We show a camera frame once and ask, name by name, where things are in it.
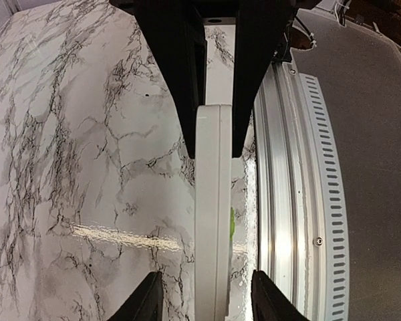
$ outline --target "marble table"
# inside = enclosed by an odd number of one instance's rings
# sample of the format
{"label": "marble table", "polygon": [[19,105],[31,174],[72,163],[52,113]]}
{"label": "marble table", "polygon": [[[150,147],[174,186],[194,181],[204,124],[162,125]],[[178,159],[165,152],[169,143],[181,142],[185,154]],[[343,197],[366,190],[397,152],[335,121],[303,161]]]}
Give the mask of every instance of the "marble table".
{"label": "marble table", "polygon": [[[232,27],[208,27],[208,103],[229,103]],[[253,127],[232,163],[228,320],[252,319]],[[62,1],[0,31],[0,320],[107,320],[149,271],[164,320],[194,320],[194,168],[130,15]]]}

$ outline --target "gray floor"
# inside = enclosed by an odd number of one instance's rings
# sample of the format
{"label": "gray floor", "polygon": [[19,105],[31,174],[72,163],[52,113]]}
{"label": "gray floor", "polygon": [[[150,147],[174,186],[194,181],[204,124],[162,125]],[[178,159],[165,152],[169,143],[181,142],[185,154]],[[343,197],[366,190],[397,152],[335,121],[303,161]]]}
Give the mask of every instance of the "gray floor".
{"label": "gray floor", "polygon": [[318,47],[295,61],[320,80],[344,178],[350,320],[401,320],[401,61],[359,29],[299,16]]}

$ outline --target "white marble surface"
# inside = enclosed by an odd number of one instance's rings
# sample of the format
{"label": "white marble surface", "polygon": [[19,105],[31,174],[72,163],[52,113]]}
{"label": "white marble surface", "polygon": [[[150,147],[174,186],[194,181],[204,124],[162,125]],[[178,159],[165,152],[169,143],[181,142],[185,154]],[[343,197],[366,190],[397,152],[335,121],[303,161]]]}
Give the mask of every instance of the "white marble surface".
{"label": "white marble surface", "polygon": [[[229,103],[233,29],[207,35],[207,100]],[[232,173],[229,320],[250,320],[252,127]],[[163,320],[194,320],[193,210],[193,162],[134,18],[103,0],[13,16],[0,32],[0,320],[107,320],[152,270]]]}

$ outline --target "green object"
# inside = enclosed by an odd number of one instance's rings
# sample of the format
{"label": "green object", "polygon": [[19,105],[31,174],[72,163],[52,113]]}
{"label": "green object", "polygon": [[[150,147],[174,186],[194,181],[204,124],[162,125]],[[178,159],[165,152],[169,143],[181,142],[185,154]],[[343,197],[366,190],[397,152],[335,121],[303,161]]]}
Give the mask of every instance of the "green object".
{"label": "green object", "polygon": [[235,234],[235,211],[233,207],[230,208],[230,240],[233,240],[233,234]]}

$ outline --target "bolt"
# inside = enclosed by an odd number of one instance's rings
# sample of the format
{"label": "bolt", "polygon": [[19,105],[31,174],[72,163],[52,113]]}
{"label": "bolt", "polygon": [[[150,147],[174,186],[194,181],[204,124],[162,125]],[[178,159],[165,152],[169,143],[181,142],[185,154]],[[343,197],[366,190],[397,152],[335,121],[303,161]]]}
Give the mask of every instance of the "bolt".
{"label": "bolt", "polygon": [[323,239],[321,237],[317,237],[315,239],[315,245],[321,246],[323,244]]}

